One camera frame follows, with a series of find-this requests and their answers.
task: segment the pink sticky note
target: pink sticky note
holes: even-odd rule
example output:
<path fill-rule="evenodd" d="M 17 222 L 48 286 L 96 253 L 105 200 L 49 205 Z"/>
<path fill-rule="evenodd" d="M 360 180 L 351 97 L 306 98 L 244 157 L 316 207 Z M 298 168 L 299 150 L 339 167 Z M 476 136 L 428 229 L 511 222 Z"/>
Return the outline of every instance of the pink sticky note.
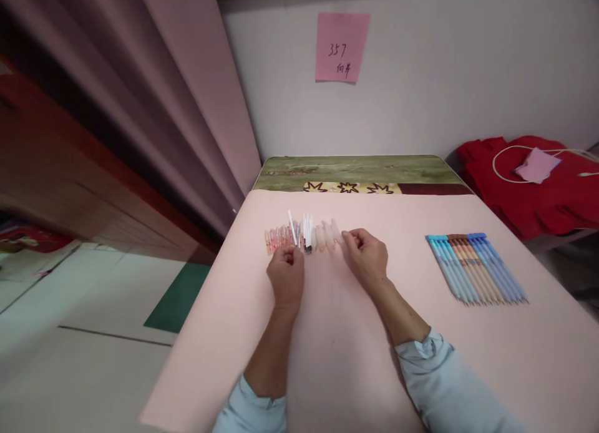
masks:
<path fill-rule="evenodd" d="M 357 82 L 370 14 L 319 13 L 316 80 Z"/>
<path fill-rule="evenodd" d="M 534 148 L 524 164 L 517 167 L 514 172 L 524 180 L 541 183 L 560 162 L 559 158 Z"/>

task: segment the white wall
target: white wall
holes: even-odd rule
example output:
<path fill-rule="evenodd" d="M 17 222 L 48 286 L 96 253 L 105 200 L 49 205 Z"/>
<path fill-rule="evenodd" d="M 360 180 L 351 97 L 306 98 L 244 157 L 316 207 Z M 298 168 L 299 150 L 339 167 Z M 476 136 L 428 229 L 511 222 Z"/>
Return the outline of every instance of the white wall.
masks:
<path fill-rule="evenodd" d="M 225 0 L 262 159 L 599 140 L 599 0 Z M 372 14 L 356 85 L 314 81 L 319 12 Z"/>

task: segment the wrist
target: wrist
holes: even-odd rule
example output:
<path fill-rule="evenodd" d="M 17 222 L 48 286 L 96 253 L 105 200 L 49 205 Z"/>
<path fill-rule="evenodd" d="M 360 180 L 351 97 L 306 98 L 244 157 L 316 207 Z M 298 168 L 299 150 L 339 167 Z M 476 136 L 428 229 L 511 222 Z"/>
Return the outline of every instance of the wrist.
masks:
<path fill-rule="evenodd" d="M 367 289 L 368 295 L 375 304 L 393 299 L 399 295 L 397 288 L 387 277 L 371 280 Z"/>
<path fill-rule="evenodd" d="M 290 306 L 277 306 L 273 308 L 270 314 L 271 321 L 275 321 L 277 324 L 290 324 L 293 325 L 295 319 L 298 317 L 299 307 Z"/>

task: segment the pink tablecloth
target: pink tablecloth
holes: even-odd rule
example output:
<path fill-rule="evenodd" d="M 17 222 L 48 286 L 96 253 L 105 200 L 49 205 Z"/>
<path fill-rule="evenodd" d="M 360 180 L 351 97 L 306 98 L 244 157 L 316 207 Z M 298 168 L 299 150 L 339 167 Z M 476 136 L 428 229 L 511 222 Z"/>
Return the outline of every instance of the pink tablecloth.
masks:
<path fill-rule="evenodd" d="M 530 432 L 599 431 L 599 324 L 473 195 L 362 195 L 255 190 L 193 305 L 141 421 L 205 432 L 270 315 L 264 229 L 311 212 L 387 243 L 390 279 L 451 341 Z M 466 308 L 425 235 L 485 232 L 530 305 Z M 340 251 L 306 258 L 291 344 L 290 432 L 423 431 L 374 306 Z"/>

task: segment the red clothing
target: red clothing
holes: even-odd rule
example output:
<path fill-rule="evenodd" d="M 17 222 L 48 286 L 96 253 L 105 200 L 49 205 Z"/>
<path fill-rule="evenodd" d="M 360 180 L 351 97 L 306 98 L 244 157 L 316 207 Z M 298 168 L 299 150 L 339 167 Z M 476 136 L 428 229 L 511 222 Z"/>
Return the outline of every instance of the red clothing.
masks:
<path fill-rule="evenodd" d="M 464 143 L 457 155 L 464 169 L 460 177 L 522 241 L 547 233 L 560 235 L 576 228 L 599 228 L 599 172 L 593 163 L 571 152 L 562 152 L 562 161 L 539 183 L 510 183 L 493 172 L 493 157 L 508 146 L 539 149 L 566 149 L 558 142 L 531 135 L 507 143 L 502 137 Z M 510 180 L 521 180 L 514 169 L 524 163 L 529 149 L 513 148 L 495 161 L 497 172 Z"/>

